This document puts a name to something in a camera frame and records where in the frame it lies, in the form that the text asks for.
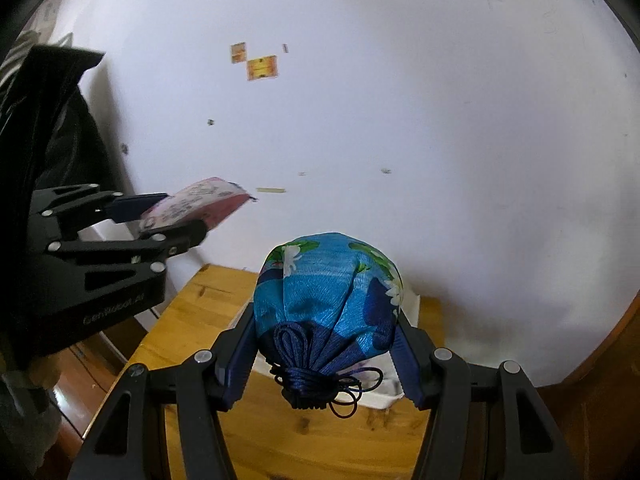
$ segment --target brown floor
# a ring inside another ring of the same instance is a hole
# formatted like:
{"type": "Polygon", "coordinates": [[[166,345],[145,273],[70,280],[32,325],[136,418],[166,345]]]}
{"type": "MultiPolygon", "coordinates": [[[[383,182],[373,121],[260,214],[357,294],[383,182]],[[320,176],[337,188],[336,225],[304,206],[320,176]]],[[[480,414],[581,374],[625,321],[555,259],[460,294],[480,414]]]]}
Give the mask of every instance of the brown floor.
{"type": "Polygon", "coordinates": [[[58,440],[47,452],[38,480],[64,480],[82,445],[82,436],[119,369],[90,342],[71,346],[60,354],[62,375],[53,395],[62,414],[58,440]]]}

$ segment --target blue fabric pouch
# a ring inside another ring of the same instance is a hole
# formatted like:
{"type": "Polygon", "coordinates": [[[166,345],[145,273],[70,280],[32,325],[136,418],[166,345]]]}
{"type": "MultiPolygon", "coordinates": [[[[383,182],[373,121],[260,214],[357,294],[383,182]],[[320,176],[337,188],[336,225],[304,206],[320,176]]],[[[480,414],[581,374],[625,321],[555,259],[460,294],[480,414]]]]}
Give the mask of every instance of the blue fabric pouch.
{"type": "Polygon", "coordinates": [[[297,238],[276,247],[254,293],[260,352],[294,408],[353,405],[382,381],[376,368],[350,370],[387,352],[402,301],[396,266],[377,249],[339,233],[297,238]],[[359,371],[380,378],[364,390],[359,371]],[[345,392],[350,402],[335,396],[345,392]]]}

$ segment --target orange sticker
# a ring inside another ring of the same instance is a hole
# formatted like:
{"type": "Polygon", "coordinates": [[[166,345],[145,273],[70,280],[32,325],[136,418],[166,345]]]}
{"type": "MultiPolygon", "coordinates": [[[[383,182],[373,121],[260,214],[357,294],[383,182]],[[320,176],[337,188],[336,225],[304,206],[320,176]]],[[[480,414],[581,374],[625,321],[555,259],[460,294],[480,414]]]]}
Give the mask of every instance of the orange sticker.
{"type": "Polygon", "coordinates": [[[243,63],[246,61],[246,45],[244,41],[242,43],[236,43],[231,45],[231,63],[243,63]]]}
{"type": "Polygon", "coordinates": [[[250,59],[246,62],[246,75],[249,81],[263,77],[276,77],[278,75],[276,56],[250,59]]]}

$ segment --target drawstring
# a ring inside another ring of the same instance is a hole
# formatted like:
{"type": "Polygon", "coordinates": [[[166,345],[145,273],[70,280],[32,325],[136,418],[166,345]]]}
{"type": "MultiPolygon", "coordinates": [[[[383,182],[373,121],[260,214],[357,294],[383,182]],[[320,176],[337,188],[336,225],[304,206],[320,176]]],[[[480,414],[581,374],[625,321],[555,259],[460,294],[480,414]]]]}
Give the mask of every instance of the drawstring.
{"type": "Polygon", "coordinates": [[[283,364],[268,361],[271,373],[275,376],[275,381],[292,394],[285,397],[294,408],[324,408],[329,404],[336,416],[349,418],[358,409],[362,394],[376,389],[382,382],[383,374],[379,368],[362,367],[331,376],[305,368],[308,367],[308,341],[305,330],[298,323],[286,322],[278,325],[273,332],[273,342],[283,364]],[[378,380],[373,386],[363,388],[362,382],[354,376],[361,372],[377,372],[378,380]],[[348,394],[351,400],[335,400],[340,392],[348,394]],[[352,406],[353,409],[349,415],[341,415],[335,411],[334,404],[352,406]]]}

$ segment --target wooden tabletop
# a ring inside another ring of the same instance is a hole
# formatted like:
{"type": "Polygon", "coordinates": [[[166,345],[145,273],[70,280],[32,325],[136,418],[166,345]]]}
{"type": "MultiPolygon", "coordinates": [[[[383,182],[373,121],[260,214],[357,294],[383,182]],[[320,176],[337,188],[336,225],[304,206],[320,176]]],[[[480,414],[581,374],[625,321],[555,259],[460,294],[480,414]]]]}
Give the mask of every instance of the wooden tabletop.
{"type": "MultiPolygon", "coordinates": [[[[129,364],[149,369],[183,362],[210,348],[254,292],[257,275],[204,266],[164,311],[129,364]]],[[[444,344],[440,305],[420,302],[420,327],[444,344]]],[[[186,478],[175,406],[167,408],[172,478],[186,478]]],[[[401,399],[386,410],[359,407],[346,420],[330,410],[293,410],[273,379],[252,372],[242,399],[220,413],[226,445],[241,480],[409,479],[428,412],[401,399]]]]}

